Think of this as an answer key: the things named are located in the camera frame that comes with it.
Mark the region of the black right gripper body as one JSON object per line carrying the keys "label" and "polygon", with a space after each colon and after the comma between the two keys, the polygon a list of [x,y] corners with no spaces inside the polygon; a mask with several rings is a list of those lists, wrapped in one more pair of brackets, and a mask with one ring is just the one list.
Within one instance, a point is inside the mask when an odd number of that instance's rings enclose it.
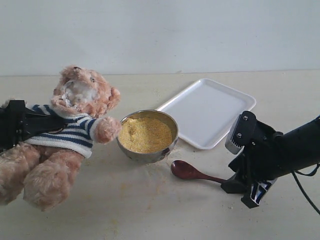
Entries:
{"label": "black right gripper body", "polygon": [[283,157],[276,144],[277,132],[269,125],[256,120],[253,136],[244,145],[228,167],[242,172],[253,181],[274,180],[284,175]]}

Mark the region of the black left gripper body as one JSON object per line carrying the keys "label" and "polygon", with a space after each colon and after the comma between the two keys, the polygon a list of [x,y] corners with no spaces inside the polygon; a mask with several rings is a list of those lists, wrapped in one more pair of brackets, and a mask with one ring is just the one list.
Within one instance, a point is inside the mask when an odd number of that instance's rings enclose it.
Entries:
{"label": "black left gripper body", "polygon": [[9,100],[0,107],[0,152],[4,152],[27,139],[26,103],[24,100]]}

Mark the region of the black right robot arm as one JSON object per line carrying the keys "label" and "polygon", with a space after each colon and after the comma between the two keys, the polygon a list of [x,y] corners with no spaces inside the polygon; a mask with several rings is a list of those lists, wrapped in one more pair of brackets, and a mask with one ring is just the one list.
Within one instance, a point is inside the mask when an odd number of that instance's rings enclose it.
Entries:
{"label": "black right robot arm", "polygon": [[242,194],[241,201],[252,209],[279,177],[320,167],[320,119],[284,134],[244,111],[233,123],[225,147],[236,158],[228,165],[234,175],[221,188],[228,194]]}

